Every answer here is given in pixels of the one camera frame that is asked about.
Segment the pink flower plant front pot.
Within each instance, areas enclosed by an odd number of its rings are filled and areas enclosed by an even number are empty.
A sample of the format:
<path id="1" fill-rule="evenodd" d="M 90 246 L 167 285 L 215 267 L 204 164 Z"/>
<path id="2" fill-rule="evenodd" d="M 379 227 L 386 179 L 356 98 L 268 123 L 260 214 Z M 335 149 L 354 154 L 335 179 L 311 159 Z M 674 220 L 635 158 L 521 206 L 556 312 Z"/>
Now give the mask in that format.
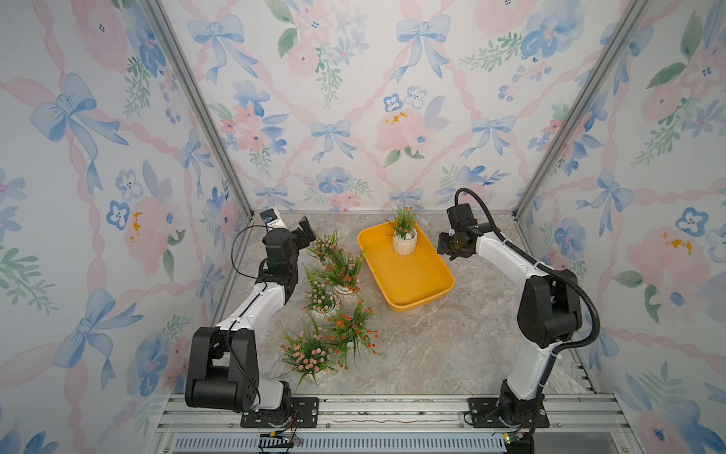
<path id="1" fill-rule="evenodd" d="M 307 378 L 317 382 L 319 376 L 345 368 L 340 360 L 342 351 L 332 344 L 324 328 L 315 321 L 306 323 L 297 332 L 282 328 L 282 335 L 281 363 L 300 376 L 298 384 Z"/>

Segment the orange flower plant white pot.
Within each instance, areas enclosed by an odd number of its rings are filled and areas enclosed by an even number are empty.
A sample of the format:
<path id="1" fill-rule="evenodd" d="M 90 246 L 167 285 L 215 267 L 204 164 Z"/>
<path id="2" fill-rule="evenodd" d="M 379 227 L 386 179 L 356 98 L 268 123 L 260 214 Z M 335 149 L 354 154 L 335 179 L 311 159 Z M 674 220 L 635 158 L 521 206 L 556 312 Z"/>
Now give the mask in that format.
<path id="1" fill-rule="evenodd" d="M 393 229 L 392 248 L 395 253 L 407 257 L 417 246 L 417 214 L 411 207 L 398 209 L 389 225 Z"/>

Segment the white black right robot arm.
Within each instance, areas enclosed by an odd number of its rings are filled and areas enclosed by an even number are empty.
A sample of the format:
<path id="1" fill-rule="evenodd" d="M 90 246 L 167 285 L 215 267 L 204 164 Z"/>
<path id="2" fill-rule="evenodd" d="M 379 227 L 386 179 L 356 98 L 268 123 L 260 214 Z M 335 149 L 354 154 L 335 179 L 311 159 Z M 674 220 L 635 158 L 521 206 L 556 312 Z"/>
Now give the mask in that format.
<path id="1" fill-rule="evenodd" d="M 523 426 L 539 413 L 558 347 L 582 326 L 580 295 L 542 263 L 522 251 L 495 226 L 480 223 L 469 204 L 447 209 L 450 231 L 438 239 L 438 253 L 452 258 L 478 255 L 522 286 L 516 323 L 522 343 L 515 365 L 500 388 L 493 415 L 506 426 Z"/>

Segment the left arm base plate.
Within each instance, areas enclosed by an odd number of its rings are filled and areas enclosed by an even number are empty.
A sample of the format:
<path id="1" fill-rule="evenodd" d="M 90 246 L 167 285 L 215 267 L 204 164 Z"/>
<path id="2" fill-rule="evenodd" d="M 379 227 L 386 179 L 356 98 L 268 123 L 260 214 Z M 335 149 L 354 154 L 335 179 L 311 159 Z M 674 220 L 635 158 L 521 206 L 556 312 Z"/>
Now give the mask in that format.
<path id="1" fill-rule="evenodd" d="M 320 400 L 317 397 L 291 397 L 276 410 L 256 410 L 242 415 L 242 429 L 315 429 Z"/>

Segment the red flower plant front pot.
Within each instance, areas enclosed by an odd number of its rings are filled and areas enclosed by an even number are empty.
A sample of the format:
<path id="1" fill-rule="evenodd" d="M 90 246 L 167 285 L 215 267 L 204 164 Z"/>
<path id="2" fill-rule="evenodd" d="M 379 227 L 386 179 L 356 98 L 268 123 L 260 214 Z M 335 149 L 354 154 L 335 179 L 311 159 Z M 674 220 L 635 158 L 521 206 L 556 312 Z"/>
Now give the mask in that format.
<path id="1" fill-rule="evenodd" d="M 326 342 L 338 358 L 341 368 L 348 369 L 349 363 L 361 352 L 377 354 L 375 341 L 380 333 L 368 327 L 374 314 L 374 310 L 364 300 L 360 300 L 352 312 L 339 311 L 329 320 L 331 326 Z"/>

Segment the aluminium right corner post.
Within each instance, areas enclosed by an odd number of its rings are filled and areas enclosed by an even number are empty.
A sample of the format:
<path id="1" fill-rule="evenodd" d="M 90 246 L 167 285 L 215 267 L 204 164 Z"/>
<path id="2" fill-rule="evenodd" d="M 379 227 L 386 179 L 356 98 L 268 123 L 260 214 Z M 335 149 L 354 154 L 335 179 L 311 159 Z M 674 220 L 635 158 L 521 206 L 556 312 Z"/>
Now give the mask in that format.
<path id="1" fill-rule="evenodd" d="M 537 166 L 531 181 L 527 184 L 524 195 L 518 202 L 516 208 L 512 210 L 512 217 L 516 222 L 525 219 L 529 206 L 534 204 L 534 199 L 541 185 L 546 181 L 548 173 L 559 160 L 559 156 L 570 141 L 582 119 L 589 112 L 589 109 L 595 103 L 601 87 L 616 67 L 621 55 L 625 52 L 627 43 L 637 32 L 638 26 L 643 21 L 643 16 L 650 8 L 651 1 L 635 0 L 626 4 L 624 13 L 620 20 L 616 23 L 611 41 L 605 45 L 592 68 L 590 77 L 582 85 L 582 90 L 575 98 L 569 114 L 563 121 L 561 132 L 558 132 L 551 142 L 550 148 L 544 153 L 544 158 Z"/>

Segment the pink flower plant pot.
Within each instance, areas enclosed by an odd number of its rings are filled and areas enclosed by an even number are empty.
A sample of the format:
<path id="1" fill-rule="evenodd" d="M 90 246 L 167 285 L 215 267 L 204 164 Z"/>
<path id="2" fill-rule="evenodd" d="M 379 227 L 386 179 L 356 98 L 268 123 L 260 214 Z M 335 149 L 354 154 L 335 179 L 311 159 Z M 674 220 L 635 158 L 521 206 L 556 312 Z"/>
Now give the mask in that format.
<path id="1" fill-rule="evenodd" d="M 306 279 L 310 289 L 306 292 L 306 300 L 304 300 L 302 308 L 305 313 L 324 318 L 333 316 L 340 310 L 340 298 L 328 289 L 319 276 L 314 272 L 307 272 Z"/>
<path id="2" fill-rule="evenodd" d="M 345 368 L 340 360 L 342 351 L 332 344 L 324 328 L 315 321 L 306 323 L 297 332 L 282 328 L 282 335 L 281 363 L 300 376 L 298 384 L 307 378 L 317 382 L 319 376 Z"/>
<path id="3" fill-rule="evenodd" d="M 308 253 L 323 267 L 334 267 L 340 263 L 340 249 L 338 249 L 338 232 L 322 235 L 314 240 L 308 247 Z"/>

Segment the aluminium corner post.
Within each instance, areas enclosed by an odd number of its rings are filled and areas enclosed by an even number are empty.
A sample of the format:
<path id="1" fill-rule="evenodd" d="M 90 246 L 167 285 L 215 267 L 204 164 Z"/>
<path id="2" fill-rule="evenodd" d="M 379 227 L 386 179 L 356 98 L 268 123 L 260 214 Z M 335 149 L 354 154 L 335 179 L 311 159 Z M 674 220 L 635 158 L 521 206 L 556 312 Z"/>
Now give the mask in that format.
<path id="1" fill-rule="evenodd" d="M 529 206 L 534 204 L 534 199 L 541 185 L 546 181 L 548 173 L 559 160 L 559 156 L 570 141 L 582 119 L 589 112 L 589 109 L 595 103 L 601 87 L 616 67 L 621 55 L 625 52 L 627 43 L 637 32 L 638 26 L 643 21 L 643 16 L 650 8 L 651 1 L 635 0 L 626 4 L 624 13 L 620 20 L 616 23 L 611 41 L 605 45 L 592 68 L 590 77 L 582 85 L 582 90 L 575 98 L 569 114 L 563 121 L 561 132 L 558 132 L 551 142 L 550 148 L 544 153 L 544 158 L 537 166 L 531 181 L 527 184 L 524 195 L 518 202 L 516 208 L 512 210 L 512 217 L 516 222 L 525 219 Z"/>
<path id="2" fill-rule="evenodd" d="M 200 129 L 211 147 L 212 154 L 219 161 L 221 172 L 230 185 L 234 201 L 242 212 L 244 219 L 250 221 L 254 212 L 244 194 L 242 184 L 234 168 L 234 162 L 223 146 L 219 132 L 213 124 L 202 91 L 195 80 L 192 68 L 170 23 L 163 3 L 157 0 L 142 0 L 140 4 L 144 13 L 149 17 L 149 22 L 154 31 L 158 33 L 162 48 L 168 53 L 168 58 L 177 74 L 181 90 L 183 90 L 183 94 L 185 94 L 190 104 L 192 113 L 198 119 Z"/>

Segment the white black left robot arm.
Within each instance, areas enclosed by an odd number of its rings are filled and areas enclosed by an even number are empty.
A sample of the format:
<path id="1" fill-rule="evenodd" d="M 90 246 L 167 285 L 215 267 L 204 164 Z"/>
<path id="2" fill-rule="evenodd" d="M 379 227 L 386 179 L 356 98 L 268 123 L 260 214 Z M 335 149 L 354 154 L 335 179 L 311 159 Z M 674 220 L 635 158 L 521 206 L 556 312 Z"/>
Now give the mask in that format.
<path id="1" fill-rule="evenodd" d="M 260 376 L 255 334 L 293 295 L 299 281 L 300 251 L 317 236 L 307 217 L 293 230 L 274 209 L 264 211 L 261 219 L 266 259 L 241 306 L 214 327 L 201 327 L 194 334 L 185 403 L 190 408 L 251 414 L 282 425 L 293 418 L 290 386 Z"/>

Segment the aluminium left corner post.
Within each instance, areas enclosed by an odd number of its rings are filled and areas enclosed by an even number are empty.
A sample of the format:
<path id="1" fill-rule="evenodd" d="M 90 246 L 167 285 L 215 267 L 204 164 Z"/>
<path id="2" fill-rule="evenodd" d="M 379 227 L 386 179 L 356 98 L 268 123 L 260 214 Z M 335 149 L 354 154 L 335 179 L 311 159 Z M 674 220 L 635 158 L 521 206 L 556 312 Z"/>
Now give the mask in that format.
<path id="1" fill-rule="evenodd" d="M 142 0 L 140 4 L 144 13 L 149 17 L 149 22 L 154 31 L 158 33 L 162 48 L 168 53 L 168 58 L 177 74 L 181 90 L 183 90 L 183 94 L 185 94 L 190 104 L 192 113 L 198 119 L 200 129 L 211 147 L 212 154 L 219 161 L 221 172 L 230 185 L 234 201 L 242 212 L 244 219 L 250 221 L 254 212 L 244 194 L 242 184 L 234 168 L 234 162 L 223 146 L 219 132 L 213 124 L 202 91 L 195 80 L 192 68 L 170 23 L 163 3 L 157 0 Z"/>

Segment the aluminium front rail frame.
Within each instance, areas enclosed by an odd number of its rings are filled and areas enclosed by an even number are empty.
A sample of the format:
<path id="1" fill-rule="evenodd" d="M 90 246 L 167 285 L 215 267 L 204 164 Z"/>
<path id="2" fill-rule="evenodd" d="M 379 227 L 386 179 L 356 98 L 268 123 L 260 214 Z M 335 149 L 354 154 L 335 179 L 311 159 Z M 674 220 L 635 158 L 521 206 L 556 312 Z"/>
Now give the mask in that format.
<path id="1" fill-rule="evenodd" d="M 529 426 L 508 427 L 492 395 L 302 395 L 284 431 L 245 429 L 243 416 L 191 409 L 174 396 L 149 453 L 640 453 L 613 395 L 549 395 Z"/>

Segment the pink flower plant back pot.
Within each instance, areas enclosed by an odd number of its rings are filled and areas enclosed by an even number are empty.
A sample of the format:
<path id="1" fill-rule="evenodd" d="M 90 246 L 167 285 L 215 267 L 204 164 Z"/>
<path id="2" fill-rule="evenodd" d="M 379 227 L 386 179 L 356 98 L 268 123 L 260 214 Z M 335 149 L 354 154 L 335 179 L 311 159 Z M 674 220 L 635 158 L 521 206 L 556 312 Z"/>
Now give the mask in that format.
<path id="1" fill-rule="evenodd" d="M 322 235 L 314 240 L 308 247 L 308 253 L 323 267 L 334 267 L 340 263 L 340 249 L 338 249 L 338 232 Z"/>

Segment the yellow plastic storage tray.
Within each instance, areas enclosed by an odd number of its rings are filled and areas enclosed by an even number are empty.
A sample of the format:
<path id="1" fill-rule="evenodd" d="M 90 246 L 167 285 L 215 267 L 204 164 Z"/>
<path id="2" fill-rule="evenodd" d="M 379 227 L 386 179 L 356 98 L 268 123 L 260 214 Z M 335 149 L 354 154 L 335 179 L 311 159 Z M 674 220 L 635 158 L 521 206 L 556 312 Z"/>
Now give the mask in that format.
<path id="1" fill-rule="evenodd" d="M 364 229 L 357 236 L 359 248 L 391 310 L 403 313 L 453 291 L 456 278 L 422 230 L 417 231 L 416 247 L 410 255 L 396 253 L 393 238 L 393 229 L 387 223 Z"/>

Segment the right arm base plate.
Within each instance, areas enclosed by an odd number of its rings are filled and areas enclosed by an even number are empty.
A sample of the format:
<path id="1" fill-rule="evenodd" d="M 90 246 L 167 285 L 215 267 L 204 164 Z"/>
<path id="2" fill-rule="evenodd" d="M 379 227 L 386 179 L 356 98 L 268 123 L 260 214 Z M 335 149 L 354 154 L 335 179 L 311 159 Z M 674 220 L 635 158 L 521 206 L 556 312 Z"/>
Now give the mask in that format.
<path id="1" fill-rule="evenodd" d="M 470 397 L 467 399 L 468 414 L 476 429 L 536 429 L 550 427 L 544 404 L 538 403 L 534 410 L 535 400 L 501 400 L 498 397 Z"/>

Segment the red flower plant pot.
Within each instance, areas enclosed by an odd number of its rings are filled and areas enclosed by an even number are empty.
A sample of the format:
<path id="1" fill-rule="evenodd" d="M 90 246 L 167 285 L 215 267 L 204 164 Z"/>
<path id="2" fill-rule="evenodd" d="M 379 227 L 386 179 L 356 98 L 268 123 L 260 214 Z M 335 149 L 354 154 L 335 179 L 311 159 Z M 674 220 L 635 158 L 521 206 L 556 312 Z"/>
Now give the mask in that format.
<path id="1" fill-rule="evenodd" d="M 341 368 L 348 369 L 349 363 L 361 352 L 377 354 L 375 341 L 380 333 L 368 327 L 374 314 L 374 310 L 364 300 L 360 300 L 352 312 L 339 311 L 329 320 L 331 326 L 326 342 L 338 358 Z"/>
<path id="2" fill-rule="evenodd" d="M 327 254 L 323 276 L 330 285 L 342 289 L 344 294 L 356 294 L 360 290 L 358 278 L 362 265 L 361 255 L 338 248 Z"/>

